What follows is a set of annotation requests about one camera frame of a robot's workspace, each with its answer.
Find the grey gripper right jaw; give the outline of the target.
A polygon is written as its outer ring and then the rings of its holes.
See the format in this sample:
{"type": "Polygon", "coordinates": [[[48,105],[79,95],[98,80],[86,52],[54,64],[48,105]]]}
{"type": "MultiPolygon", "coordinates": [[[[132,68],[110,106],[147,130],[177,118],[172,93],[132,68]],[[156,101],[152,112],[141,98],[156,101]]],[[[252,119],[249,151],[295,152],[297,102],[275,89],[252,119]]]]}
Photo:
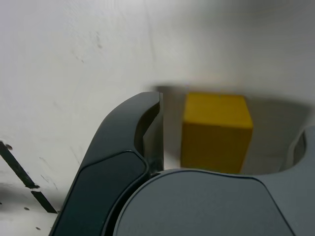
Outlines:
{"type": "Polygon", "coordinates": [[[297,143],[304,155],[274,174],[165,171],[126,202],[116,236],[312,236],[315,233],[315,129],[297,143]]]}

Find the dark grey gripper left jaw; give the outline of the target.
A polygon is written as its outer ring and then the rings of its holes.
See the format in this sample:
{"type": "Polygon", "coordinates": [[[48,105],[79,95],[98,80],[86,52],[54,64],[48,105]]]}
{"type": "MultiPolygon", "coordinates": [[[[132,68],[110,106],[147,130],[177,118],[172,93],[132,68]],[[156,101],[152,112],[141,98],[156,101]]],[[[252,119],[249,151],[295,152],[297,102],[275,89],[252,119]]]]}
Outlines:
{"type": "Polygon", "coordinates": [[[163,95],[142,92],[100,124],[50,234],[112,235],[128,198],[163,169],[163,95]]]}

